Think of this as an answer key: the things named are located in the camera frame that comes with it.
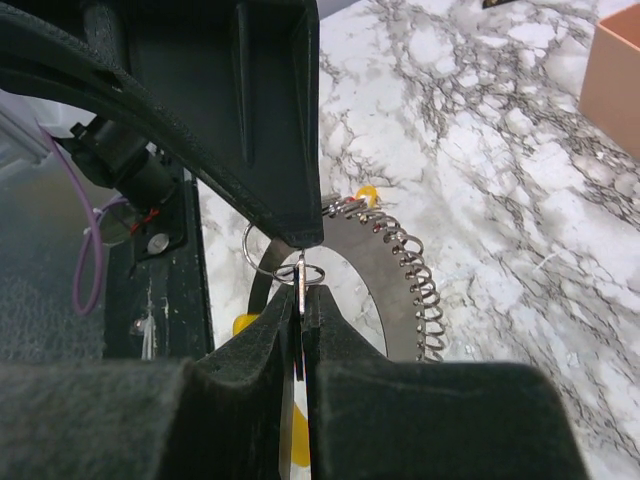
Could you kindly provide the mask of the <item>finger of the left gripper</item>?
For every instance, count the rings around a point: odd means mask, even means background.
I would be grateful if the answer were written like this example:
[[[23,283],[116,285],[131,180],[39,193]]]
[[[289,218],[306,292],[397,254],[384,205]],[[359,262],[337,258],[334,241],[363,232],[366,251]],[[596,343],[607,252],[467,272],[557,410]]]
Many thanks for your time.
[[[1,87],[161,147],[268,236],[324,237],[313,1],[5,1]]]

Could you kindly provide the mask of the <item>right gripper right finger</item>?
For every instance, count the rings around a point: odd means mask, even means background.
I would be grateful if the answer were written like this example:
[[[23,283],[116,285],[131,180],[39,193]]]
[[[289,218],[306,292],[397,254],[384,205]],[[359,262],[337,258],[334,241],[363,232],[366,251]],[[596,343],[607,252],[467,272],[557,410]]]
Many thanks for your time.
[[[316,479],[584,479],[561,398],[518,363],[394,362],[311,288],[303,327]]]

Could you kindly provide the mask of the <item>black tag key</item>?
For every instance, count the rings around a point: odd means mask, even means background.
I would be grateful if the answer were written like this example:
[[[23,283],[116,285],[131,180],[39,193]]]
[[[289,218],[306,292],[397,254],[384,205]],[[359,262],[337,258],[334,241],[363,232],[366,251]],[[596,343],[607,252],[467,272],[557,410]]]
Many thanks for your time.
[[[289,285],[293,289],[293,306],[289,330],[292,337],[292,358],[297,381],[304,380],[302,324],[306,313],[306,293],[309,285],[307,282],[308,269],[316,273],[316,276],[311,279],[311,285],[319,284],[325,279],[326,273],[321,267],[306,262],[304,250],[299,252],[295,263],[283,264],[273,272],[275,280]]]

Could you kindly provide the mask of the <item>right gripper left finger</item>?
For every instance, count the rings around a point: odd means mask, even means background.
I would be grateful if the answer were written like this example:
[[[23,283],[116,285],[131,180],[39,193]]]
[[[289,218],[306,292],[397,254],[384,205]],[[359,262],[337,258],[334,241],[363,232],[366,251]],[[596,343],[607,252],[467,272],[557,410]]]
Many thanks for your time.
[[[198,360],[5,363],[5,479],[285,479],[292,291]]]

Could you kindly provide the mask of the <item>metal coil keyring yellow handle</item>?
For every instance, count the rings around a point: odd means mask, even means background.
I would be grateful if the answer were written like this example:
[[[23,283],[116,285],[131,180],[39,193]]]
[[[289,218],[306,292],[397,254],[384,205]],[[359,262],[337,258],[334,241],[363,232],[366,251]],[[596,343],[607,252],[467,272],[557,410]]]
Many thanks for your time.
[[[324,197],[321,246],[347,261],[366,285],[382,324],[387,358],[441,362],[445,347],[441,296],[424,259],[424,244],[378,202],[373,186],[361,187],[353,196]],[[264,310],[272,283],[290,284],[293,276],[293,264],[284,261],[294,250],[279,239],[270,242],[259,264],[254,262],[247,247],[252,229],[252,224],[245,228],[241,246],[256,273],[248,313],[234,320],[233,336]],[[297,406],[293,411],[291,459],[296,466],[309,467],[307,419]]]

